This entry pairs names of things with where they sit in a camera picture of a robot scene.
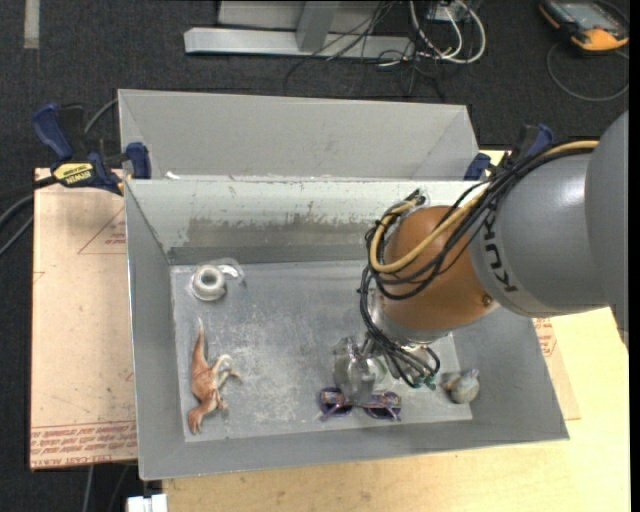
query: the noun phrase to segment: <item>orange dinosaur figurine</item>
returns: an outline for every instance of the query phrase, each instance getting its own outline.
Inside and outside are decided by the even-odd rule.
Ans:
[[[220,388],[230,375],[241,378],[231,368],[232,359],[228,354],[221,355],[212,365],[204,355],[204,326],[198,318],[199,330],[191,360],[191,391],[200,401],[200,405],[189,411],[187,416],[191,433],[202,432],[202,418],[216,409],[226,409],[227,403],[220,396]]]

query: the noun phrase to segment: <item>cardboard box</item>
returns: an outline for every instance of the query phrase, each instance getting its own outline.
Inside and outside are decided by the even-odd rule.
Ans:
[[[31,469],[134,460],[124,200],[36,191]]]

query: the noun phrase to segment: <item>yellow clamp label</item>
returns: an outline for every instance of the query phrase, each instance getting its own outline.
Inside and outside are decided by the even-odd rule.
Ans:
[[[87,162],[70,162],[60,165],[53,171],[53,175],[58,181],[65,185],[73,185],[93,177],[93,166]]]

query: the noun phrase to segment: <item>duct tape roll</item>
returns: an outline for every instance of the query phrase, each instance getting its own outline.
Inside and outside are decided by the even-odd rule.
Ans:
[[[191,279],[193,293],[200,300],[218,300],[226,293],[224,274],[215,265],[201,265]]]

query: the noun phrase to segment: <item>black floor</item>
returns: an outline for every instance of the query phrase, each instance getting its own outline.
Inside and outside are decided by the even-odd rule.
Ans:
[[[291,74],[291,96],[369,98],[464,104],[481,147],[513,143],[523,123],[545,124],[556,139],[593,138],[629,108],[628,93],[610,101],[585,101],[549,77],[546,56],[558,41],[536,0],[485,0],[478,10],[487,50],[466,66],[431,66],[439,79],[410,72],[381,72],[371,63],[307,59]],[[629,15],[629,0],[611,2]],[[34,167],[53,163],[35,137],[31,114],[44,104],[82,103],[96,112],[118,88],[224,91],[282,95],[295,58],[187,56],[183,33],[211,25],[214,2],[160,0],[41,0],[40,49],[23,48],[25,0],[0,6],[0,214],[12,202],[3,193],[28,185]],[[405,32],[406,5],[398,2],[379,30]],[[558,78],[583,96],[608,96],[628,80],[628,61],[617,55],[577,57],[564,45],[554,60]],[[117,119],[105,116],[92,132],[107,152],[118,147]],[[0,231],[0,246],[29,209]],[[27,467],[32,235],[0,256],[0,509],[79,511],[87,470],[32,473]],[[89,510],[106,510],[123,469],[119,496],[140,494],[136,468],[95,468]]]

